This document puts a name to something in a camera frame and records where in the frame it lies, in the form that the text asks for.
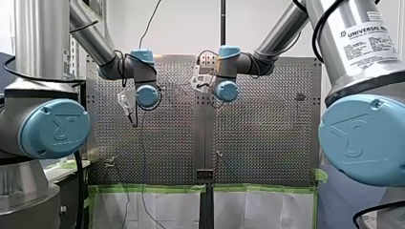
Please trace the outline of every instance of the black cable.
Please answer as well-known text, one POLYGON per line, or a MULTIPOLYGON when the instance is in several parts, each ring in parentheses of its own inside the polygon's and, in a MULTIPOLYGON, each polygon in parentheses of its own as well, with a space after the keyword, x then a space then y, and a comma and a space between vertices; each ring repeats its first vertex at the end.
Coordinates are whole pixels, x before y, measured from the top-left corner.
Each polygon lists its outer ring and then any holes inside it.
POLYGON ((83 209, 84 209, 84 173, 83 164, 81 162, 80 152, 75 152, 75 162, 77 167, 78 178, 78 200, 77 200, 77 218, 75 229, 80 229, 83 221, 83 209))
POLYGON ((356 228, 360 228, 360 225, 358 224, 357 220, 359 218, 361 218, 361 216, 366 215, 370 212, 375 212, 375 211, 379 211, 379 210, 383 210, 383 209, 388 209, 388 208, 400 208, 400 207, 405 207, 405 200, 402 201, 398 201, 398 202, 392 202, 392 203, 386 203, 386 204, 381 204, 381 205, 377 205, 371 208, 367 208, 364 209, 356 214, 354 214, 354 216, 352 217, 352 221, 353 224, 356 228))
POLYGON ((91 26, 93 26, 93 25, 95 25, 97 23, 98 23, 98 21, 94 21, 94 22, 92 22, 90 24, 87 24, 85 26, 82 26, 82 27, 79 27, 77 29, 71 30, 71 31, 69 31, 69 33, 77 32, 77 31, 83 31, 84 29, 87 29, 87 28, 89 28, 89 27, 91 27, 91 26))
POLYGON ((136 59, 137 61, 139 61, 139 62, 140 62, 141 64, 143 64, 144 66, 146 66, 146 67, 148 67, 149 69, 151 69, 155 74, 158 74, 158 72, 156 71, 155 67, 149 65, 148 63, 146 63, 146 62, 144 62, 143 60, 137 58, 136 56, 133 56, 133 55, 131 55, 131 54, 126 53, 126 54, 125 54, 125 57, 128 57, 128 56, 131 57, 131 58, 136 59))
POLYGON ((146 183, 146 150, 145 150, 145 145, 143 144, 143 128, 144 128, 144 122, 145 122, 145 117, 146 117, 146 112, 143 113, 142 121, 140 122, 140 134, 139 134, 139 141, 140 141, 140 147, 142 150, 142 190, 141 190, 141 195, 142 195, 142 203, 143 203, 143 208, 145 209, 146 214, 149 216, 149 218, 155 222, 157 225, 159 225, 161 228, 165 229, 163 225, 161 225, 155 218, 152 217, 152 215, 149 213, 148 208, 146 207, 146 202, 145 202, 145 183, 146 183))
POLYGON ((124 54, 119 50, 114 50, 114 52, 118 52, 121 55, 121 57, 119 58, 119 61, 118 61, 117 70, 118 70, 118 74, 121 76, 121 79, 122 79, 122 88, 126 88, 126 84, 128 82, 128 79, 124 75, 124 73, 125 73, 124 54))
POLYGON ((152 20, 153 20, 153 18, 155 17, 155 14, 156 14, 156 11, 158 10, 158 7, 159 7, 159 5, 160 5, 160 2, 161 2, 161 0, 159 0, 158 3, 156 4, 155 10, 153 11, 151 18, 149 19, 148 26, 146 27, 145 33, 144 33, 143 36, 140 38, 140 41, 139 41, 139 49, 142 47, 143 38, 145 38, 146 34, 147 34, 148 31, 149 31, 149 27, 151 26, 152 20))
POLYGON ((128 218, 128 206, 129 206, 129 203, 131 202, 131 198, 129 197, 128 183, 125 182, 125 180, 122 178, 121 171, 119 170, 117 165, 114 163, 113 166, 117 170, 118 178, 119 178, 120 182, 122 183, 122 185, 124 186, 125 194, 127 196, 127 203, 126 203, 126 206, 125 206, 125 215, 124 215, 124 219, 123 219, 123 222, 122 222, 122 225, 121 225, 121 229, 124 229, 124 226, 126 224, 126 220, 128 218))
POLYGON ((13 56, 12 58, 8 59, 6 62, 4 62, 3 64, 3 69, 8 72, 11 73, 15 76, 18 76, 20 78, 23 79, 27 79, 27 80, 32 80, 32 81, 37 81, 37 82, 49 82, 49 83, 76 83, 76 84, 84 84, 86 82, 86 80, 82 80, 82 79, 74 79, 74 80, 63 80, 63 79, 48 79, 48 78, 36 78, 36 77, 32 77, 23 73, 19 73, 15 70, 12 70, 8 67, 8 65, 15 60, 15 56, 13 56))
POLYGON ((202 87, 209 87, 210 85, 208 83, 203 83, 203 84, 197 84, 197 88, 200 89, 202 87))
POLYGON ((339 8, 339 6, 349 0, 336 0, 330 8, 328 8, 324 14, 322 14, 321 18, 319 19, 318 23, 315 26, 315 29, 313 30, 313 35, 312 35, 312 49, 313 53, 315 53, 316 58, 319 59, 322 63, 324 63, 324 58, 322 57, 321 53, 318 51, 317 47, 317 40, 318 36, 321 34, 322 29, 324 29, 325 24, 328 21, 328 18, 331 16, 332 13, 334 13, 335 10, 339 8))
POLYGON ((297 5, 297 7, 304 13, 308 13, 307 9, 300 2, 298 2, 298 0, 292 0, 292 2, 295 3, 295 5, 297 5))

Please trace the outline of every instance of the pegboard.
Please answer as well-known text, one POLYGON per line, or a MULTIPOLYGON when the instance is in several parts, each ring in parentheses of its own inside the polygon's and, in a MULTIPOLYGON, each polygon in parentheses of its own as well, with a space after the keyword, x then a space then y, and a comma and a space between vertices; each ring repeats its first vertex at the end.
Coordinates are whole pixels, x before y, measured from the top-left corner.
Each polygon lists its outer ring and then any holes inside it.
MULTIPOLYGON (((189 87, 195 60, 189 55, 157 58, 162 102, 146 116, 139 111, 138 128, 117 104, 121 82, 102 80, 95 69, 89 72, 94 78, 88 80, 94 123, 88 144, 88 154, 95 158, 91 182, 195 184, 197 169, 213 169, 219 183, 313 185, 320 63, 281 58, 272 75, 239 75, 238 100, 215 110, 204 103, 206 95, 189 87), (116 166, 106 166, 112 157, 116 166)), ((134 87, 132 80, 128 87, 134 87)))
MULTIPOLYGON (((117 104, 117 94, 123 91, 121 81, 97 78, 91 101, 94 110, 90 111, 94 112, 98 153, 92 183, 195 184, 195 93, 188 83, 195 60, 195 56, 156 59, 162 101, 152 112, 139 109, 137 128, 117 104), (112 157, 115 166, 106 167, 112 157)), ((127 87, 133 88, 133 80, 128 82, 127 87)))
POLYGON ((313 185, 320 63, 281 58, 272 75, 239 75, 238 84, 238 100, 215 111, 215 182, 313 185))

